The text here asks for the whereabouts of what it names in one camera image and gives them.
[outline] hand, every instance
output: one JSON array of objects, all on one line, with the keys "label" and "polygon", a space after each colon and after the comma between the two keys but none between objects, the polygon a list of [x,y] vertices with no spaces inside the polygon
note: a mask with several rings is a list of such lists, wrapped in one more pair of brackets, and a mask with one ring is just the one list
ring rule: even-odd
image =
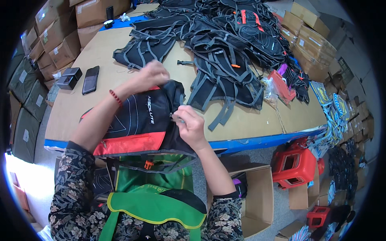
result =
[{"label": "hand", "polygon": [[170,80],[169,72],[161,62],[152,60],[143,67],[135,77],[135,82],[140,89],[139,92],[148,91],[150,88],[165,84]]},{"label": "hand", "polygon": [[204,136],[204,118],[199,116],[189,105],[181,105],[174,112],[185,123],[176,122],[179,135],[195,151],[210,147]]},{"label": "hand", "polygon": [[115,88],[114,92],[123,100],[132,94],[145,92],[156,85],[165,84],[169,80],[170,74],[162,63],[152,60],[136,76]]}]

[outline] black phone case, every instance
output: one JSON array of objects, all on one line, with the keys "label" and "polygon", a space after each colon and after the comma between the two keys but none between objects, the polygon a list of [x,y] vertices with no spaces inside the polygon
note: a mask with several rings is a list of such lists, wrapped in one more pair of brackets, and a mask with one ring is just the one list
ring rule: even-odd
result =
[{"label": "black phone case", "polygon": [[[88,69],[86,71],[85,81],[83,82],[82,95],[94,92],[97,89],[98,75],[99,75],[99,66],[95,66],[94,68]],[[86,84],[86,78],[91,77],[91,76],[95,76],[95,87],[93,89],[84,91],[85,84]]]}]

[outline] floral shirt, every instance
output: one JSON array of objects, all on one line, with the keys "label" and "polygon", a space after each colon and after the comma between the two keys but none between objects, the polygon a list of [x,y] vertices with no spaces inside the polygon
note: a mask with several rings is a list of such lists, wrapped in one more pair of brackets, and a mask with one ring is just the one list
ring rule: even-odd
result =
[{"label": "floral shirt", "polygon": [[[107,204],[91,211],[95,159],[88,151],[69,142],[59,163],[55,194],[48,215],[54,240],[98,240],[110,210]],[[240,198],[215,197],[201,227],[202,240],[243,240]],[[135,240],[143,222],[125,213],[119,216],[113,240]],[[178,222],[155,225],[157,240],[188,241],[189,231]]]}]

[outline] table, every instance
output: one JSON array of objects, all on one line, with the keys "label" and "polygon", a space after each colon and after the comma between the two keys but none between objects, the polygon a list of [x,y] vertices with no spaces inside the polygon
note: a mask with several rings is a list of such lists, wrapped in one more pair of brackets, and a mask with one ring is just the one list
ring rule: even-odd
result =
[{"label": "table", "polygon": [[[138,16],[141,12],[156,7],[157,4],[141,4],[128,15]],[[72,91],[59,90],[47,124],[44,144],[46,148],[65,148],[80,116],[109,95],[109,89],[114,89],[137,74],[138,70],[128,70],[112,58],[114,50],[123,48],[129,42],[131,30],[132,27],[125,27],[100,31],[80,53],[73,67],[80,67],[83,75]],[[177,65],[177,60],[193,60],[193,53],[183,46],[182,41],[176,42],[163,64],[170,72],[171,79],[183,84],[186,103],[191,93],[190,85],[196,77],[196,69],[191,65]],[[100,66],[100,71],[96,91],[83,96],[85,72],[97,65]],[[262,110],[258,111],[236,104],[225,126],[219,124],[213,132],[208,130],[207,126],[220,112],[223,101],[210,101],[206,111],[197,112],[205,119],[204,132],[207,140],[213,148],[224,149],[223,153],[271,147],[288,140],[318,134],[325,128],[327,120],[312,88],[309,88],[308,93],[309,105],[297,99],[287,106],[278,101],[275,110],[263,102]]]}]

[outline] plastic buckle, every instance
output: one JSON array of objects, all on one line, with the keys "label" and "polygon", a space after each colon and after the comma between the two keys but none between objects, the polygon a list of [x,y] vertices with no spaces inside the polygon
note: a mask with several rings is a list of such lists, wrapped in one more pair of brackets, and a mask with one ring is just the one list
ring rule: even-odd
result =
[{"label": "plastic buckle", "polygon": [[153,166],[154,163],[150,162],[150,161],[146,161],[145,162],[145,169],[146,170],[150,170],[151,169],[151,166]]}]

